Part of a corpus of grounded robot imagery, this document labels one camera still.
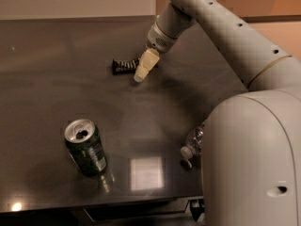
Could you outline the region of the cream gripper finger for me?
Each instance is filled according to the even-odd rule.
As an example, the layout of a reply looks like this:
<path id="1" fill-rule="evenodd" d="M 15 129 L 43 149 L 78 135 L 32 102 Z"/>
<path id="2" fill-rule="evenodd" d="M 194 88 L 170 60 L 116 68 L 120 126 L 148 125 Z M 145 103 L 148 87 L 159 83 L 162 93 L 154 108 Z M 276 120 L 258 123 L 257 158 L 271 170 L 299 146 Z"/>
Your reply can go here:
<path id="1" fill-rule="evenodd" d="M 152 48 L 147 49 L 139 60 L 134 80 L 142 82 L 160 59 L 159 53 Z"/>

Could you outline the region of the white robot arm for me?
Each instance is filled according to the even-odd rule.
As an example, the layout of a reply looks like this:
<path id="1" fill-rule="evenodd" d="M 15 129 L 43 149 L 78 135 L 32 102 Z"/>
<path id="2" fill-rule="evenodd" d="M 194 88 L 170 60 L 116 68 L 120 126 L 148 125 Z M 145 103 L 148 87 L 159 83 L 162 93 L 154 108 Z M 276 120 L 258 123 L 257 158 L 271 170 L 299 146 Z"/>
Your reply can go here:
<path id="1" fill-rule="evenodd" d="M 205 124 L 206 226 L 301 226 L 301 61 L 217 0 L 170 0 L 149 32 L 135 81 L 191 23 L 247 88 L 219 104 Z"/>

